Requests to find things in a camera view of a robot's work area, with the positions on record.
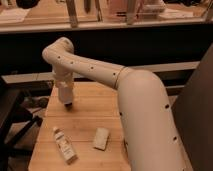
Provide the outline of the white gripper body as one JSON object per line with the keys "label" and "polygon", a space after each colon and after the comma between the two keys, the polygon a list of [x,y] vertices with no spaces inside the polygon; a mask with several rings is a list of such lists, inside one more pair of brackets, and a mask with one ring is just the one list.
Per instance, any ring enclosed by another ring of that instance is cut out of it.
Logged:
{"label": "white gripper body", "polygon": [[68,73],[66,75],[58,75],[56,72],[52,72],[55,86],[58,89],[58,99],[62,104],[73,103],[73,74]]}

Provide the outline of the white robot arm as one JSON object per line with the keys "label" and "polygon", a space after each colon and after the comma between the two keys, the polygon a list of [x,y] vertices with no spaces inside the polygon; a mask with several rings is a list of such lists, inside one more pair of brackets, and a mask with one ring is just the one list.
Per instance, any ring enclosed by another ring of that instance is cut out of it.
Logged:
{"label": "white robot arm", "polygon": [[185,171],[166,88],[144,69],[78,56],[66,37],[42,51],[52,66],[59,101],[73,103],[73,78],[78,73],[117,91],[118,110],[131,171]]}

